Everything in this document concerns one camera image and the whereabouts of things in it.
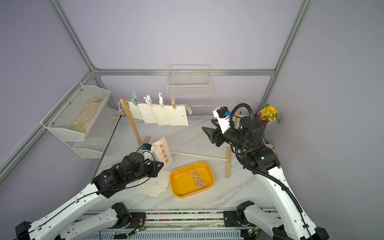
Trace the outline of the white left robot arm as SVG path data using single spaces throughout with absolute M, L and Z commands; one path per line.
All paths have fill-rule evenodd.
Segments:
M 79 240 L 106 228 L 124 228 L 132 217 L 124 203 L 115 203 L 90 219 L 80 222 L 77 219 L 114 194 L 132 188 L 131 183 L 156 178 L 163 166 L 150 152 L 130 153 L 120 163 L 95 176 L 80 193 L 56 210 L 34 222 L 17 225 L 17 239 Z

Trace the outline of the pink lettered postcard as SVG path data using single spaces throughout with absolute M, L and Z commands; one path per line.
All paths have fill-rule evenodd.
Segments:
M 165 137 L 153 143 L 155 147 L 155 155 L 159 162 L 163 163 L 163 170 L 165 170 L 173 161 L 170 148 L 168 146 L 167 140 Z

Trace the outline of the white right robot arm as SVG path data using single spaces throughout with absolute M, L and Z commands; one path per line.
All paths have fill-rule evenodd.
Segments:
M 257 113 L 245 103 L 229 111 L 227 107 L 213 110 L 215 128 L 203 127 L 210 142 L 217 147 L 227 143 L 245 170 L 255 175 L 271 197 L 279 218 L 274 218 L 246 201 L 237 207 L 240 225 L 255 225 L 274 240 L 327 240 L 326 229 L 316 226 L 307 216 L 292 192 L 274 150 L 263 143 L 267 124 L 278 120 L 279 112 L 271 105 Z

